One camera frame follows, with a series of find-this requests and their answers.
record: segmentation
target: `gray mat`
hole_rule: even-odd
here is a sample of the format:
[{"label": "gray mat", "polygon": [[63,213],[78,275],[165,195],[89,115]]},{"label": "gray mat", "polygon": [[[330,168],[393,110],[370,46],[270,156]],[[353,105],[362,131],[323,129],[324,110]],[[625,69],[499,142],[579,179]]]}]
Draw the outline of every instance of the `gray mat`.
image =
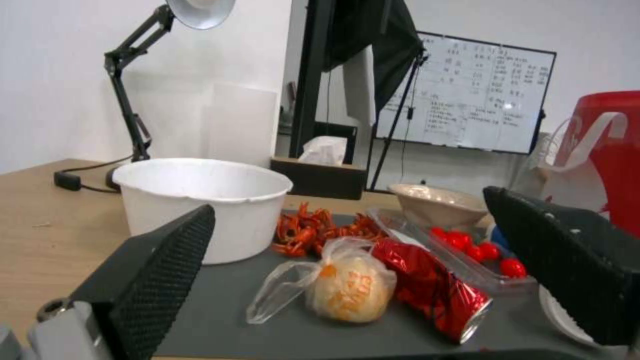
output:
[{"label": "gray mat", "polygon": [[[351,217],[336,216],[345,224]],[[238,359],[337,359],[443,354],[482,348],[557,350],[582,359],[623,359],[623,347],[580,345],[553,328],[538,294],[495,299],[476,334],[452,345],[418,312],[392,301],[377,322],[349,325],[317,317],[301,296],[263,325],[248,325],[245,309],[264,278],[286,258],[268,249],[253,258],[203,266],[158,356]]]}]

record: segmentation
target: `red crayfish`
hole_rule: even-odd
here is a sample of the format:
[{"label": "red crayfish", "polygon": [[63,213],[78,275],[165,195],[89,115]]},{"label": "red crayfish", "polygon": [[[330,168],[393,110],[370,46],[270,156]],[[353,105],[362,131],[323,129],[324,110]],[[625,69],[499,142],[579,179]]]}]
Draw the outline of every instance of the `red crayfish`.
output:
[{"label": "red crayfish", "polygon": [[317,255],[327,240],[343,236],[355,236],[377,242],[388,238],[371,218],[356,214],[350,225],[336,227],[327,209],[307,211],[308,203],[303,202],[295,215],[281,214],[276,227],[277,242],[273,249],[290,257],[306,256],[309,250]]}]

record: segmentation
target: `red bucket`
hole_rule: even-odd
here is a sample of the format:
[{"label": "red bucket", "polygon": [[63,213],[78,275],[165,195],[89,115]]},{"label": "red bucket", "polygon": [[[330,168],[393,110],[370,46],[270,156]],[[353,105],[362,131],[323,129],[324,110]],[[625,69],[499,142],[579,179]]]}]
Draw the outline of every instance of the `red bucket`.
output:
[{"label": "red bucket", "polygon": [[[579,145],[589,142],[589,138],[591,146],[580,149]],[[601,203],[599,208],[588,208],[608,215],[613,224],[640,238],[640,91],[581,97],[555,167],[567,166],[576,151],[587,152],[606,194],[604,199],[595,199]],[[572,182],[572,186],[593,184],[593,180]],[[599,197],[589,188],[582,193],[585,197]]]}]

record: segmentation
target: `red tomato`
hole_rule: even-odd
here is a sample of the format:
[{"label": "red tomato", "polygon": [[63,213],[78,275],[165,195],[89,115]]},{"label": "red tomato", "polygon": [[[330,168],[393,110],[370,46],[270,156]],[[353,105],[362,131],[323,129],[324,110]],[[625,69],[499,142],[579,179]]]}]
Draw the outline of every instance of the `red tomato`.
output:
[{"label": "red tomato", "polygon": [[500,262],[500,272],[508,277],[527,277],[527,269],[514,258],[504,259]]},{"label": "red tomato", "polygon": [[467,247],[466,253],[468,257],[472,258],[473,260],[476,260],[478,263],[482,263],[484,260],[482,250],[480,250],[480,247],[478,246],[471,245]]},{"label": "red tomato", "polygon": [[433,236],[437,237],[440,240],[447,239],[447,232],[441,227],[432,227],[431,234],[433,234]]},{"label": "red tomato", "polygon": [[466,250],[467,247],[469,247],[470,245],[473,245],[474,243],[473,239],[471,238],[471,235],[467,233],[463,233],[462,231],[449,231],[449,233],[447,233],[447,239],[452,237],[460,238],[463,244],[463,247],[461,250]]},{"label": "red tomato", "polygon": [[447,234],[447,242],[449,243],[449,245],[460,251],[464,251],[467,248],[465,240],[461,236],[450,236],[450,234],[451,233]]},{"label": "red tomato", "polygon": [[500,250],[493,243],[480,244],[480,251],[482,251],[485,260],[495,261],[500,259]]}]

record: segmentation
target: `storage box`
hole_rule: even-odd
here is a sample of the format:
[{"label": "storage box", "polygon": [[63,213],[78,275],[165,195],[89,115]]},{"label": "storage box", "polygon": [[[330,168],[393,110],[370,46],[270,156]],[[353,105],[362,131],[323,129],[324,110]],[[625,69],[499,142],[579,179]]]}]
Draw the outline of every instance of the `storage box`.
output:
[{"label": "storage box", "polygon": [[297,159],[272,158],[271,170],[293,182],[293,195],[360,200],[367,172],[353,165],[329,166],[299,163]]}]

